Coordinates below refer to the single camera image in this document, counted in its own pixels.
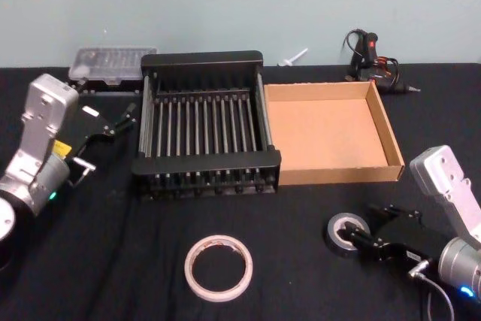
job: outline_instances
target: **brown cardboard tray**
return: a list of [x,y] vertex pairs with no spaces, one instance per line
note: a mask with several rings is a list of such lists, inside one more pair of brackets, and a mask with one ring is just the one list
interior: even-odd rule
[[269,84],[265,100],[280,185],[401,176],[404,160],[373,83]]

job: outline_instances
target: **metal rod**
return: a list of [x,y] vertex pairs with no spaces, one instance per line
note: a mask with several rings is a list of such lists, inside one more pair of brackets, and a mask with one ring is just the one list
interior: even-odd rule
[[186,155],[190,156],[190,103],[186,101]]
[[138,151],[145,153],[145,125],[147,121],[147,108],[148,108],[148,93],[149,93],[149,76],[144,78],[144,93],[142,94],[142,121],[141,121],[141,135],[138,142]]
[[228,100],[228,106],[231,111],[232,143],[234,145],[234,152],[237,153],[237,132],[235,131],[234,102],[232,101],[232,98]]
[[227,144],[227,126],[225,125],[225,102],[224,99],[220,100],[220,115],[222,117],[222,140],[224,142],[224,153],[228,153]]
[[271,145],[271,128],[269,127],[268,109],[265,105],[264,84],[262,83],[262,77],[260,74],[257,74],[257,87],[259,88],[259,98],[261,101],[262,119],[264,120],[265,137],[267,138],[268,145]]
[[195,100],[195,154],[199,154],[199,143],[198,143],[198,101]]
[[256,152],[257,151],[256,135],[254,134],[253,111],[250,107],[250,98],[247,98],[247,116],[249,117],[250,138],[253,143],[253,151]]
[[242,151],[247,152],[246,130],[244,128],[244,112],[242,111],[242,99],[237,101],[239,107],[240,137],[242,138]]
[[182,123],[180,122],[180,99],[177,103],[177,140],[175,142],[176,150],[175,155],[180,156],[180,127]]
[[204,149],[209,154],[209,133],[207,130],[207,100],[204,99]]
[[172,101],[168,101],[167,118],[167,157],[171,156],[171,131],[172,131]]
[[153,94],[150,91],[149,86],[149,101],[147,106],[147,127],[146,127],[146,138],[147,138],[147,148],[145,151],[145,156],[150,158],[152,156],[152,138],[153,138],[153,112],[155,110],[155,104],[153,101]]
[[212,124],[213,124],[213,149],[217,154],[219,153],[219,136],[217,134],[217,102],[212,99]]
[[159,102],[159,130],[157,131],[157,156],[162,155],[162,121],[164,118],[164,102]]

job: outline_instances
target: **yellow label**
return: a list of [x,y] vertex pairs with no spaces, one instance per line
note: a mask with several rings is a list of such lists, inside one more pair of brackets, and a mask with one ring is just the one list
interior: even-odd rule
[[68,144],[62,143],[61,141],[55,141],[53,144],[53,152],[57,153],[63,159],[70,153],[72,147]]

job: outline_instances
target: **clear plastic case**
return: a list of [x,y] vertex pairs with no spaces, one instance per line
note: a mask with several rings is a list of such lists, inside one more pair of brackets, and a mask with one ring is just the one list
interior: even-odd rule
[[141,59],[156,54],[155,47],[91,47],[80,48],[68,71],[73,81],[100,81],[119,86],[124,80],[141,80]]

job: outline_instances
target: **black dish rack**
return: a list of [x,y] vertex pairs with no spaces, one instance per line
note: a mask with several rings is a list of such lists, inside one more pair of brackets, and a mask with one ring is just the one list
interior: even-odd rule
[[142,195],[276,192],[258,51],[146,55],[138,157]]

